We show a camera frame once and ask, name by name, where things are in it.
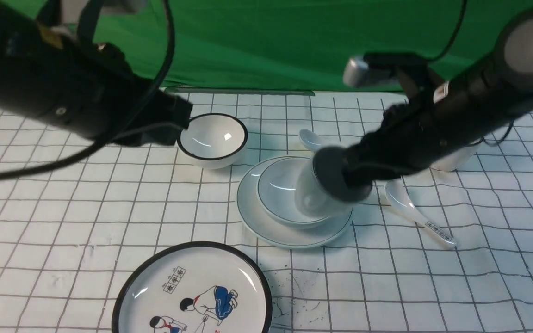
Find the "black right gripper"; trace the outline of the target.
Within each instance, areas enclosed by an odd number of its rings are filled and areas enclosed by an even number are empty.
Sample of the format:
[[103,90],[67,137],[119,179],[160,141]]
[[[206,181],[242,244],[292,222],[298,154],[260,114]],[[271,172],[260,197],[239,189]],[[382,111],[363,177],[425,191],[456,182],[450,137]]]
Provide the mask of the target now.
[[438,160],[434,107],[401,103],[384,114],[381,126],[347,148],[326,146],[312,160],[315,184],[342,203],[368,198],[377,180],[392,180],[429,168]]

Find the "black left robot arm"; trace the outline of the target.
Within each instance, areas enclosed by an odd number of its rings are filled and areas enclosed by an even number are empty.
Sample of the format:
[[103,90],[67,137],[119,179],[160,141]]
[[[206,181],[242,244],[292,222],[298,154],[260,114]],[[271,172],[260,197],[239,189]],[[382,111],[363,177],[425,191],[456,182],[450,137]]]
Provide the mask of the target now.
[[0,108],[102,145],[172,146],[193,105],[135,74],[112,43],[95,43],[101,15],[146,0],[48,0],[36,19],[0,1]]

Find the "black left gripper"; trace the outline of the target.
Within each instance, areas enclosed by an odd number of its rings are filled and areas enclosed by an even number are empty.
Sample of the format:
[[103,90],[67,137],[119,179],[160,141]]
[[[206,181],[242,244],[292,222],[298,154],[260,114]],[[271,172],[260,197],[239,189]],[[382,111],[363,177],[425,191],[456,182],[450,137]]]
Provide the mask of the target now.
[[110,143],[129,147],[147,143],[174,146],[180,133],[189,127],[192,109],[193,104],[184,97],[159,90]]

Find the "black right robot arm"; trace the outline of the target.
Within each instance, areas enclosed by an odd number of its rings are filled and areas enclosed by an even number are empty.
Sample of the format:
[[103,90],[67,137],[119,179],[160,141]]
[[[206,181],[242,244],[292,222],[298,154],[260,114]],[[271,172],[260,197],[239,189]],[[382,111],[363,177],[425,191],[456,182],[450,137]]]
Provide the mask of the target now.
[[419,173],[533,111],[533,8],[512,19],[495,46],[450,80],[412,52],[369,52],[347,63],[343,81],[364,88],[397,80],[406,103],[347,148],[322,148],[315,183],[345,203],[367,198],[374,181]]

